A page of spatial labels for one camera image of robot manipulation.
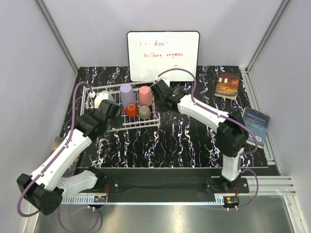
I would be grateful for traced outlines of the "white wire dish rack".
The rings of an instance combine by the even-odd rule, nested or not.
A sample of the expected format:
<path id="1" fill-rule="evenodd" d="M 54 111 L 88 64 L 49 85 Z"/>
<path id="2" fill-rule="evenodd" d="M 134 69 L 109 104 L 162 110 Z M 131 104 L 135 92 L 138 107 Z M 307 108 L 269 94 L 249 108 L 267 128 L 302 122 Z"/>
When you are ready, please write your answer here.
<path id="1" fill-rule="evenodd" d="M 160 114 L 155 109 L 151 82 L 122 83 L 93 88 L 84 88 L 80 114 L 100 108 L 101 101 L 113 98 L 120 106 L 117 124 L 111 126 L 111 132 L 144 127 L 159 127 Z"/>

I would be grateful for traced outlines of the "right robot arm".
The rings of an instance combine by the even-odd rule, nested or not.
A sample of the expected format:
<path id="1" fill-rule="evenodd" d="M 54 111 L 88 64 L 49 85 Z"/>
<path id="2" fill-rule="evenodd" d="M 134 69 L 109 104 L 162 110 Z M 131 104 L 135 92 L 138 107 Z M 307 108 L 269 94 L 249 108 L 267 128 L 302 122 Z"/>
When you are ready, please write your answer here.
<path id="1" fill-rule="evenodd" d="M 215 146 L 223 155 L 223 168 L 220 179 L 209 178 L 207 184 L 217 191 L 234 191 L 241 177 L 241 156 L 249 136 L 241 114 L 212 108 L 184 90 L 169 87 L 164 80 L 154 83 L 151 92 L 160 110 L 188 115 L 215 132 Z"/>

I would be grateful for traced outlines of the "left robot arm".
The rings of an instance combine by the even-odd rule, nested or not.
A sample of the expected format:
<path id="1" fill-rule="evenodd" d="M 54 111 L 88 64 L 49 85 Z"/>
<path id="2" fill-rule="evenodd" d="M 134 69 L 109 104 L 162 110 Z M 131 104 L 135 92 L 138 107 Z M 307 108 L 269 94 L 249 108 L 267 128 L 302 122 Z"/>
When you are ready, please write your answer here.
<path id="1" fill-rule="evenodd" d="M 102 191 L 106 175 L 94 167 L 66 179 L 62 179 L 62 176 L 81 152 L 108 132 L 120 118 L 120 106 L 111 100 L 102 100 L 98 108 L 79 116 L 69 135 L 53 154 L 30 175 L 22 173 L 17 178 L 21 191 L 18 205 L 22 200 L 27 200 L 47 216 L 67 197 L 84 190 Z"/>

